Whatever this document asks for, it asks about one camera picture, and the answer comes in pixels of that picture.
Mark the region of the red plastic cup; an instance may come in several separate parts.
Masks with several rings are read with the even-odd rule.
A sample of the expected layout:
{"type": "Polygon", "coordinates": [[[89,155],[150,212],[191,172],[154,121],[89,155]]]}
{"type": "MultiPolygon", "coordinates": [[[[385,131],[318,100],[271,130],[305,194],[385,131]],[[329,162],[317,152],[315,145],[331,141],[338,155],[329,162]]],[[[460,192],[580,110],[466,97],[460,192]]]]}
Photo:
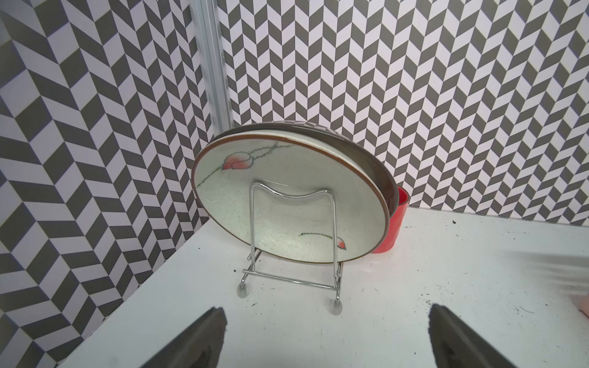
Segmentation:
{"type": "Polygon", "coordinates": [[[395,213],[391,216],[389,231],[387,233],[387,236],[383,240],[383,242],[373,251],[373,254],[380,254],[380,253],[385,253],[387,251],[390,251],[394,247],[397,237],[400,234],[402,222],[403,222],[404,216],[406,214],[406,211],[407,211],[407,208],[409,205],[410,195],[401,186],[398,187],[398,193],[399,193],[398,207],[397,207],[397,210],[395,211],[395,213]]]}

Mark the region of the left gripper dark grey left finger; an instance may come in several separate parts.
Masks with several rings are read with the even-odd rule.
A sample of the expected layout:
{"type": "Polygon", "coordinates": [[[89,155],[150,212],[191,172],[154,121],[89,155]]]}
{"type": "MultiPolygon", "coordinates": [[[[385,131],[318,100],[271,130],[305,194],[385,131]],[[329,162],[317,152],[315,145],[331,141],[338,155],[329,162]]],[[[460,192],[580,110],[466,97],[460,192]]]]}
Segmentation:
{"type": "Polygon", "coordinates": [[[211,308],[141,367],[217,367],[226,326],[224,310],[211,308]]]}

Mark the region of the grey plate behind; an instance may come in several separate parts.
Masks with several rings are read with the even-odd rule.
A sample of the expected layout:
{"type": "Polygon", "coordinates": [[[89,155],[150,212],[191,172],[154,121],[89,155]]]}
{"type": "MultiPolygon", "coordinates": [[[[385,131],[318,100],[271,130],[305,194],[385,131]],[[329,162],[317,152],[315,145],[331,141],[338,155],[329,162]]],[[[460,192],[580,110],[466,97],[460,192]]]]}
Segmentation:
{"type": "Polygon", "coordinates": [[[210,143],[220,138],[237,133],[251,132],[254,130],[283,130],[299,133],[320,140],[342,153],[346,154],[353,162],[359,165],[363,171],[376,184],[383,194],[390,217],[393,217],[399,206],[398,185],[390,171],[372,153],[356,144],[346,136],[336,133],[328,127],[310,121],[270,121],[257,124],[246,124],[231,130],[227,130],[214,136],[210,143]]]}

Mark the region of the aluminium corner post left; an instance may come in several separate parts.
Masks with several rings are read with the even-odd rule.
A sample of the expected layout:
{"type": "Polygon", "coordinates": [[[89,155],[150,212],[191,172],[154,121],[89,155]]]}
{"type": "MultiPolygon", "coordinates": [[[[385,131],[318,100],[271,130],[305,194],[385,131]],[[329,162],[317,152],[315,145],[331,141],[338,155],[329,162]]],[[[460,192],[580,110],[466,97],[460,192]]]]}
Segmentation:
{"type": "Polygon", "coordinates": [[[217,1],[190,2],[215,135],[233,129],[217,1]]]}

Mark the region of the cream floral plate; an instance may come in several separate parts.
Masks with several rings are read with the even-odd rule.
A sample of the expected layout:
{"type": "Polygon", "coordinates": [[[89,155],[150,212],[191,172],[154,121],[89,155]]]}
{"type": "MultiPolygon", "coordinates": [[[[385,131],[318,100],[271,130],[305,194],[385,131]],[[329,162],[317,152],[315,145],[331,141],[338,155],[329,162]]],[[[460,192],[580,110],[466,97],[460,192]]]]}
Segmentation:
{"type": "Polygon", "coordinates": [[[228,233],[297,262],[347,262],[389,230],[382,191],[342,150],[280,130],[211,142],[192,172],[197,199],[228,233]]]}

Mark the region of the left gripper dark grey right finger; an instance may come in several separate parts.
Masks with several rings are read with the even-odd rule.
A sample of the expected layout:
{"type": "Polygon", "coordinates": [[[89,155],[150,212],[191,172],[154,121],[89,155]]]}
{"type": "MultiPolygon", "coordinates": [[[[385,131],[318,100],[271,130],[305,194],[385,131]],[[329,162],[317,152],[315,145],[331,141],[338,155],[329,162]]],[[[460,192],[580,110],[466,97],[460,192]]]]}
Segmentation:
{"type": "Polygon", "coordinates": [[[454,314],[432,305],[429,338],[437,367],[508,367],[515,365],[454,314]]]}

